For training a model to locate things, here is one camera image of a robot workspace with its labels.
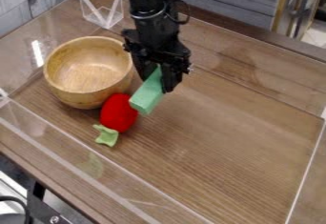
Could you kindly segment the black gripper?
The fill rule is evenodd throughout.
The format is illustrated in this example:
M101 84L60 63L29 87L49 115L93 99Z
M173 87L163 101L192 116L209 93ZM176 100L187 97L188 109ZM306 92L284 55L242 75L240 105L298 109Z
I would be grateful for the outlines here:
M171 92L181 82L181 74L189 72L191 51L177 39L172 39L159 48L151 48L140 42L136 30L121 31L123 48L129 52L136 72L145 81L160 65L163 92Z

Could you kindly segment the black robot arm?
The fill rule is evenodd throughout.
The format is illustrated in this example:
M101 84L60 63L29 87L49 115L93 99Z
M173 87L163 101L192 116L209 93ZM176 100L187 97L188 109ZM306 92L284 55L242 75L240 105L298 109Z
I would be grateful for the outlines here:
M163 92L171 92L189 72L189 49L179 41L180 20L176 3L181 0L128 0L133 29L123 29L124 50L129 52L133 66L143 80L156 68Z

